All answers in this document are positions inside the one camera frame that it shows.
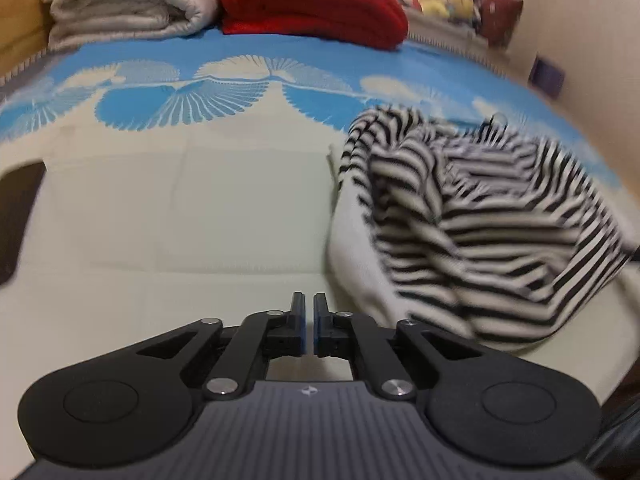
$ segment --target silver bolt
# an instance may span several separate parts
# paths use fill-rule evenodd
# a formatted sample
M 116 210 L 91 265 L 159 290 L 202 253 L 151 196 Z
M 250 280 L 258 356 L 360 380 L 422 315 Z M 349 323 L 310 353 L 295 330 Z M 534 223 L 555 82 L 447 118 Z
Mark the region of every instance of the silver bolt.
M 238 383 L 228 377 L 216 377 L 207 382 L 207 390 L 212 394 L 228 395 L 238 389 Z
M 393 395 L 394 397 L 402 397 L 410 394 L 414 390 L 414 386 L 404 379 L 389 379 L 382 383 L 382 391 Z

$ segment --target red blanket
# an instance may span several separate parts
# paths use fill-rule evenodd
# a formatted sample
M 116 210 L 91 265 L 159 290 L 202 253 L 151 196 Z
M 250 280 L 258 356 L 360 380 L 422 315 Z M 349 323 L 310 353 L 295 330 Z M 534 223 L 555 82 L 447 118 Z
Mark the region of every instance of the red blanket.
M 408 23 L 397 0 L 222 0 L 225 34 L 299 34 L 391 50 Z

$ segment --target bed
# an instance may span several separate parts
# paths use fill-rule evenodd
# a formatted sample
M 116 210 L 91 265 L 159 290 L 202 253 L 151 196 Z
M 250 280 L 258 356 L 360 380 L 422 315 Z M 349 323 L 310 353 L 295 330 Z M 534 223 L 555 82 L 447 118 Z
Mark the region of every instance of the bed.
M 363 108 L 388 102 L 468 124 L 500 112 L 559 137 L 633 227 L 634 204 L 577 130 L 443 51 L 217 30 L 82 47 L 0 106 L 2 170 L 47 165 L 17 274 L 0 290 L 0 478 L 30 462 L 17 403 L 56 368 L 202 317 L 231 325 L 287 310 L 297 290 L 308 308 L 323 291 L 332 310 L 353 309 L 325 259 L 329 146 Z M 523 356 L 605 400 L 640 347 L 633 281 L 610 284 Z M 350 376 L 312 356 L 270 374 Z

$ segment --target gray gripper base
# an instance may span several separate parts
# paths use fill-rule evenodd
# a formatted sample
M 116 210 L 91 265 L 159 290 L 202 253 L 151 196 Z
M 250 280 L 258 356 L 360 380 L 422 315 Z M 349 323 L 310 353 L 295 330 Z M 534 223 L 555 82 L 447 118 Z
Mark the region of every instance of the gray gripper base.
M 408 402 L 362 382 L 259 381 L 251 394 L 209 403 L 182 440 L 104 470 L 39 460 L 20 480 L 593 480 L 577 462 L 537 470 L 478 463 L 446 447 Z

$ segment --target striped cloth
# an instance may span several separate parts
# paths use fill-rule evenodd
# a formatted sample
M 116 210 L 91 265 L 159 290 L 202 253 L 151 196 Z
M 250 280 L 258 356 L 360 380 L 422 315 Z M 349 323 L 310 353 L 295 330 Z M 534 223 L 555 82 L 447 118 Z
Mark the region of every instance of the striped cloth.
M 416 317 L 518 348 L 556 332 L 628 260 L 581 164 L 553 139 L 461 131 L 377 107 L 350 127 L 332 270 L 383 324 Z

